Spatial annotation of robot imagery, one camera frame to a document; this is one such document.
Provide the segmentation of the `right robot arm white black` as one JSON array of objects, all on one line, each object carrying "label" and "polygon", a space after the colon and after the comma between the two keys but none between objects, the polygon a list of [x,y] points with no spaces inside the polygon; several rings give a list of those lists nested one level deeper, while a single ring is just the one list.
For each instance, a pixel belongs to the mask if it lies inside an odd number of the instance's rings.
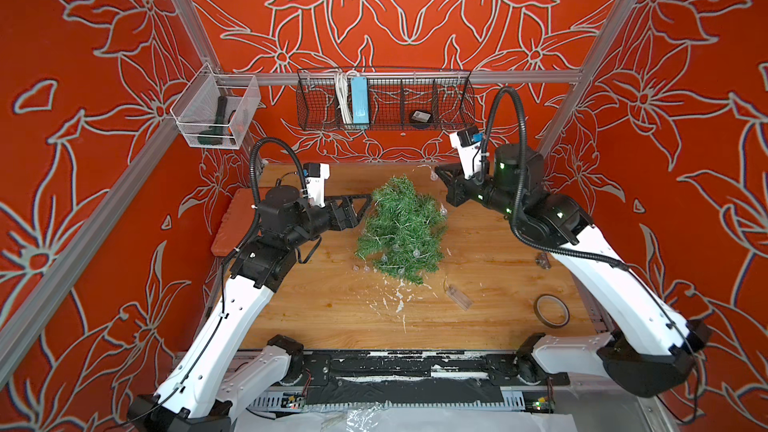
[{"label": "right robot arm white black", "polygon": [[564,265],[616,326],[592,336],[531,335],[515,354],[521,381],[537,385],[561,373],[592,375],[652,398],[699,377],[697,354],[710,328],[666,304],[619,257],[586,210],[547,189],[544,158],[527,144],[514,88],[497,92],[485,129],[470,126],[449,138],[459,160],[434,169],[447,187],[447,202],[458,207],[474,201],[502,214],[517,240]]}]

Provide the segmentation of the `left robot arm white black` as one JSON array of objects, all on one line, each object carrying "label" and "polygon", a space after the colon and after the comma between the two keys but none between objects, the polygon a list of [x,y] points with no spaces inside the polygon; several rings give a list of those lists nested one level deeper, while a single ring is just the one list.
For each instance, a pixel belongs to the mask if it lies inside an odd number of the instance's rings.
[{"label": "left robot arm white black", "polygon": [[[288,153],[298,187],[259,189],[260,149],[274,144]],[[151,394],[131,403],[126,425],[139,431],[232,431],[248,407],[272,385],[294,383],[304,373],[301,343],[276,335],[233,374],[227,372],[255,319],[290,270],[307,263],[306,243],[319,246],[328,231],[356,228],[372,202],[369,194],[327,197],[322,164],[300,162],[284,141],[262,138],[249,156],[253,220],[221,269],[221,296],[189,350]]]}]

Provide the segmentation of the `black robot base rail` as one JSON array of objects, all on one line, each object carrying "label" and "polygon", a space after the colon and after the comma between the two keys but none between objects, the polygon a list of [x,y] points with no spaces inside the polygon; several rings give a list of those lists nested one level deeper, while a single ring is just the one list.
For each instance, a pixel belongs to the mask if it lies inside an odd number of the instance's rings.
[{"label": "black robot base rail", "polygon": [[308,350],[303,373],[283,387],[326,386],[336,381],[392,382],[425,379],[478,380],[523,386],[513,351],[484,350]]}]

